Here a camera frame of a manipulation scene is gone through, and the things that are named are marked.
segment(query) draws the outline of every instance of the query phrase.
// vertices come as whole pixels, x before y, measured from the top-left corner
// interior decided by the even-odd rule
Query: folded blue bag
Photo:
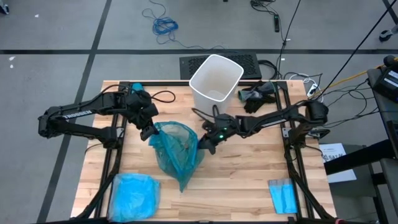
[[[118,174],[113,180],[108,220],[132,222],[156,213],[159,182],[145,174]]]
[[[268,180],[268,186],[276,214],[297,212],[291,179]]]

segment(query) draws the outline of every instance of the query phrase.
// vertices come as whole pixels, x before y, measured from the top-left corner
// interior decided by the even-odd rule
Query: teal plastic bag
[[[183,192],[205,152],[198,151],[198,136],[188,126],[168,121],[155,123],[155,127],[159,134],[150,137],[149,145],[156,151],[159,168],[176,178]]]
[[[113,180],[108,220],[132,222],[152,217],[159,205],[159,182],[145,174],[118,174]]]

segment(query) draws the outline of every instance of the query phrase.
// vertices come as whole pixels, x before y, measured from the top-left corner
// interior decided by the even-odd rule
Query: yellow cable
[[[347,82],[347,81],[349,81],[349,80],[352,80],[352,79],[354,79],[354,78],[356,78],[356,77],[360,77],[361,75],[364,75],[364,74],[366,74],[366,71],[363,71],[363,72],[358,73],[358,74],[356,74],[356,75],[353,75],[353,76],[351,76],[351,77],[345,78],[345,79],[340,80],[340,81],[338,81],[338,82],[336,82],[336,83],[333,83],[333,84],[331,84],[331,85],[329,86],[329,88],[331,88],[331,87],[333,87],[333,86],[337,86],[337,85],[339,85],[339,84],[341,84],[341,83],[343,83],[343,82]],[[322,89],[322,90],[320,90],[320,91],[315,92],[315,93],[312,95],[312,97],[318,95],[319,93],[323,92],[324,90],[325,90],[325,89]]]

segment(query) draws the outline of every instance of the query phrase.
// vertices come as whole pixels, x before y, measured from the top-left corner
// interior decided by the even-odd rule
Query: white paper
[[[346,154],[342,143],[322,144],[319,145],[319,149],[322,150],[323,153],[323,163],[339,158],[340,156],[344,156]],[[355,173],[352,169],[328,175],[329,183],[337,183],[350,180],[356,180]]]

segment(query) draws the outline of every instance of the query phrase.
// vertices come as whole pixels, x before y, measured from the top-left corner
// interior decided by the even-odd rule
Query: gray floor
[[[272,7],[282,19],[285,33],[298,0],[276,0]],[[280,49],[280,34],[273,31],[272,16],[251,9],[249,0],[158,0],[167,16],[180,28],[177,39],[185,45],[229,49]],[[37,117],[49,106],[73,103],[89,55],[12,55],[1,50],[78,50],[91,49],[106,0],[7,0],[11,13],[0,15],[0,93],[2,98],[3,155],[0,158],[0,222],[35,223],[49,184],[62,137],[44,139],[37,134]],[[99,49],[167,50],[182,49],[176,43],[158,45],[152,21],[141,16],[146,7],[159,6],[148,1],[112,0],[99,42]],[[382,0],[302,0],[289,33],[286,49],[355,49],[386,7]],[[398,35],[385,43],[380,31],[394,25],[388,14],[361,49],[398,49]],[[175,80],[180,78],[178,58],[189,55],[96,55],[84,100],[94,97],[103,80]],[[276,62],[276,54],[258,54],[258,59]],[[348,54],[284,54],[281,73],[323,73],[325,87],[344,64]],[[375,67],[384,54],[355,55],[339,79]],[[271,77],[261,67],[263,78]],[[363,82],[359,77],[339,87]],[[325,97],[325,104],[340,94]],[[330,121],[349,118],[362,110],[364,102],[345,97],[330,107]],[[369,100],[368,110],[376,107]],[[93,118],[78,119],[91,124]],[[387,138],[380,116],[374,114],[335,127],[323,142],[369,145]],[[47,221],[70,216],[87,140],[72,138],[60,174]],[[333,196],[341,218],[375,220],[368,198]],[[392,216],[391,223],[398,223]]]

